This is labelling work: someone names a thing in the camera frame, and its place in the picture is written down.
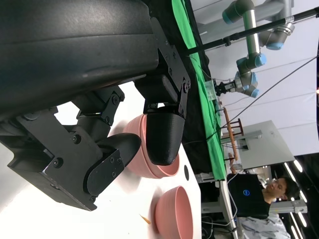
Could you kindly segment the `small black background gripper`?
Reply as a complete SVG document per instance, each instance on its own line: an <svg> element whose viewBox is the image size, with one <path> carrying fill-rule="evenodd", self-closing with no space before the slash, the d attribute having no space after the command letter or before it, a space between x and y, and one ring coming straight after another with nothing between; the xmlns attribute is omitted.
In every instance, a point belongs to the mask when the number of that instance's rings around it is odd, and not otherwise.
<svg viewBox="0 0 319 239"><path fill-rule="evenodd" d="M216 95L221 96L222 94L226 94L227 92L234 92L236 85L234 81L227 82L227 83L220 82L219 84L215 82L214 88L215 88Z"/></svg>

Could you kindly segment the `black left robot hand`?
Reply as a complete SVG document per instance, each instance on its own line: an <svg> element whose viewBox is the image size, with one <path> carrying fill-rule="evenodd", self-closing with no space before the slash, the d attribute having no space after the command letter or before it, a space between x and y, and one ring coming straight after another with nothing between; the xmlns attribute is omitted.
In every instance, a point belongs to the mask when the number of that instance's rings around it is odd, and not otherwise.
<svg viewBox="0 0 319 239"><path fill-rule="evenodd" d="M145 99L151 162L171 165L190 78L145 1L1 1L0 141L53 200L95 210L137 154L136 134L109 136L127 82Z"/></svg>

